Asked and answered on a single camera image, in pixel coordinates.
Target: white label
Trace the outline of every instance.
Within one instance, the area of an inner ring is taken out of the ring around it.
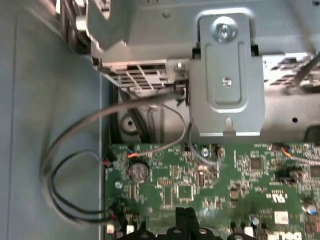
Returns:
[[[275,235],[275,239],[277,240],[279,240],[280,237],[282,238],[282,240],[302,240],[301,232],[291,233],[284,231],[275,231],[273,232],[273,234]]]
[[[289,224],[289,215],[287,211],[275,211],[274,212],[274,223],[275,224]]]
[[[277,203],[277,204],[285,204],[286,203],[286,199],[288,198],[287,194],[282,194],[282,193],[268,193],[266,195],[267,199],[271,199]]]

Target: sticker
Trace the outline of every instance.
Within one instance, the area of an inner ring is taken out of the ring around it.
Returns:
[[[275,211],[274,212],[274,223],[275,224],[289,224],[289,215],[287,211]]]

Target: capacitor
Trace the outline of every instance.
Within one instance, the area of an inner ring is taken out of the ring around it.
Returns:
[[[128,169],[128,175],[136,184],[142,184],[149,177],[150,171],[146,164],[138,162],[131,165]]]
[[[312,204],[310,204],[308,207],[307,207],[307,212],[308,212],[308,214],[310,214],[310,215],[315,215],[316,213],[317,213],[317,208],[316,208],[316,206],[314,206],[314,205],[312,205]]]
[[[254,226],[258,226],[259,223],[260,223],[259,218],[258,218],[255,214],[251,214],[251,215],[249,216],[249,219],[250,219],[250,221],[252,222],[252,224],[253,224]]]
[[[309,205],[310,205],[309,203],[303,203],[303,204],[301,205],[302,211],[304,211],[305,213],[307,213],[307,212],[308,212],[308,206],[309,206]]]

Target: gray cable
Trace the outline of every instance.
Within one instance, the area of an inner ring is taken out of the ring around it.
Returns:
[[[163,146],[157,147],[157,148],[152,149],[152,150],[137,152],[137,157],[148,156],[148,155],[151,155],[153,153],[156,153],[156,152],[163,151],[163,150],[166,150],[168,148],[171,148],[172,146],[180,143],[184,139],[184,137],[186,135],[186,122],[184,120],[184,117],[178,111],[176,111],[173,108],[171,108],[171,107],[169,107],[167,105],[164,105],[164,104],[155,104],[155,105],[157,105],[157,106],[159,106],[161,108],[164,108],[164,109],[168,109],[168,110],[172,111],[173,113],[175,113],[175,114],[177,114],[179,116],[179,119],[181,120],[182,127],[183,127],[182,134],[177,140],[174,140],[173,142],[170,142],[168,144],[165,144]]]
[[[201,164],[207,165],[207,166],[211,166],[214,167],[216,166],[216,163],[213,161],[210,161],[209,159],[201,156],[195,149],[194,146],[192,145],[192,141],[191,141],[191,131],[192,131],[192,123],[190,122],[189,126],[188,126],[188,130],[186,132],[186,137],[187,137],[187,145],[188,148],[190,149],[191,153],[193,154],[193,156],[198,160],[198,162],[200,162]]]
[[[132,100],[130,102],[124,102],[117,105],[112,105],[110,107],[104,108],[102,110],[97,111],[87,117],[84,117],[67,128],[62,134],[60,134],[56,140],[53,142],[51,147],[48,149],[46,154],[43,156],[43,159],[40,164],[40,177],[42,182],[42,190],[43,196],[51,208],[63,219],[73,224],[81,224],[81,225],[103,225],[109,219],[106,218],[85,218],[80,216],[74,216],[68,212],[66,212],[55,200],[52,193],[52,184],[51,184],[51,176],[52,170],[51,166],[53,163],[53,159],[56,156],[60,146],[72,137],[79,130],[83,129],[87,125],[99,120],[100,118],[109,116],[110,114],[117,113],[119,111],[138,108],[141,106],[148,106],[150,104],[160,104],[168,100],[177,99],[183,94],[182,91],[174,91],[165,94],[159,94],[154,96],[143,97],[139,99]]]
[[[151,140],[151,143],[153,144],[157,143],[156,126],[155,126],[155,120],[154,120],[154,114],[153,114],[155,110],[156,110],[155,107],[150,106],[146,114],[150,140]]]

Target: screw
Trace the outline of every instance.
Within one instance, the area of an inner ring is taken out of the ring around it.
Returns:
[[[221,16],[213,22],[211,32],[217,42],[228,43],[236,38],[238,27],[232,18]]]
[[[218,27],[218,34],[221,38],[227,39],[232,34],[232,29],[227,24],[221,24]]]
[[[203,156],[203,157],[208,157],[209,156],[209,150],[208,150],[208,148],[206,148],[206,147],[204,147],[204,148],[202,148],[201,149],[201,155]]]
[[[115,186],[116,189],[122,189],[122,182],[121,181],[116,181],[114,183],[114,186]]]

